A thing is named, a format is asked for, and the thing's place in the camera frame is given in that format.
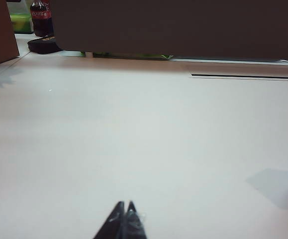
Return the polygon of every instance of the black object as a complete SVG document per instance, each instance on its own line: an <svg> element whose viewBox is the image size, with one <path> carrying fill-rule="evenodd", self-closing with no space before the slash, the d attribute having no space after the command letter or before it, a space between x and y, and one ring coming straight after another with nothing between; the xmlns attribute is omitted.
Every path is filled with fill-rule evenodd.
<svg viewBox="0 0 288 239"><path fill-rule="evenodd" d="M56 44L55 36L46 36L28 42L30 51L39 54L49 54L57 51L62 51Z"/></svg>
<svg viewBox="0 0 288 239"><path fill-rule="evenodd" d="M94 239L118 239L124 217L124 202L118 202Z"/></svg>
<svg viewBox="0 0 288 239"><path fill-rule="evenodd" d="M124 213L124 202L118 202L94 239L147 239L132 201Z"/></svg>
<svg viewBox="0 0 288 239"><path fill-rule="evenodd" d="M146 239L143 224L141 223L135 205L130 201L123 225L123 239Z"/></svg>

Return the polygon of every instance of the red label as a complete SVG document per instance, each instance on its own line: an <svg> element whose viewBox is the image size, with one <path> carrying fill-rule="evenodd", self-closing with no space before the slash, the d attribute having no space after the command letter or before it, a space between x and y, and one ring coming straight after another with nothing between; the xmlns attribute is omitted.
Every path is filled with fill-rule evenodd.
<svg viewBox="0 0 288 239"><path fill-rule="evenodd" d="M48 19L51 17L49 11L31 11L32 19Z"/></svg>
<svg viewBox="0 0 288 239"><path fill-rule="evenodd" d="M41 0L41 1L42 1L43 5L46 6L46 11L48 12L48 14L50 14L50 16L51 16L49 0Z"/></svg>

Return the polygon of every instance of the white table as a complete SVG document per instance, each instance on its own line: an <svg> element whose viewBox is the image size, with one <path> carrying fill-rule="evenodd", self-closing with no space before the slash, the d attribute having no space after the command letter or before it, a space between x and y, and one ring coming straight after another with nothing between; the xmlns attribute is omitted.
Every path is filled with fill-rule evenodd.
<svg viewBox="0 0 288 239"><path fill-rule="evenodd" d="M29 53L0 71L0 239L288 239L288 82Z"/></svg>

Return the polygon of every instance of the coca-cola bottle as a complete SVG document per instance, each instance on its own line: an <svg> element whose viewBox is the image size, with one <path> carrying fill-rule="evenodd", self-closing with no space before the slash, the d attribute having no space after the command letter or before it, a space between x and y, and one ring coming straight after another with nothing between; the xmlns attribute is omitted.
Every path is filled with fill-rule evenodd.
<svg viewBox="0 0 288 239"><path fill-rule="evenodd" d="M34 34L47 36L53 34L49 0L34 0L31 7Z"/></svg>

